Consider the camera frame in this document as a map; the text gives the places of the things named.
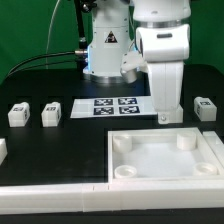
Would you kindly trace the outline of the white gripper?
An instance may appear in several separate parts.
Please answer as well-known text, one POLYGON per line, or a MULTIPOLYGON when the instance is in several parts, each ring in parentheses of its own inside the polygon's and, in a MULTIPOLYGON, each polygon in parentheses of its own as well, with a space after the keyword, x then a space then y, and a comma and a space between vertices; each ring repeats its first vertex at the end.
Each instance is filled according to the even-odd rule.
POLYGON ((157 106, 155 106, 154 109, 158 114, 158 123, 161 125, 183 122, 183 108, 180 104, 170 109, 162 109, 157 106))

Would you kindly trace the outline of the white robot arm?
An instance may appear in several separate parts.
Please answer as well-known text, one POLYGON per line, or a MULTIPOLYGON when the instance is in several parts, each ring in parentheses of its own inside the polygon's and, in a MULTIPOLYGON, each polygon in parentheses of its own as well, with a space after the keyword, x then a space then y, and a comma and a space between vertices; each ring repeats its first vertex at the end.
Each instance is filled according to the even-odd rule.
POLYGON ((181 123, 190 0, 81 0, 81 9, 92 14, 93 29, 84 77, 132 83, 143 72, 158 122, 181 123))

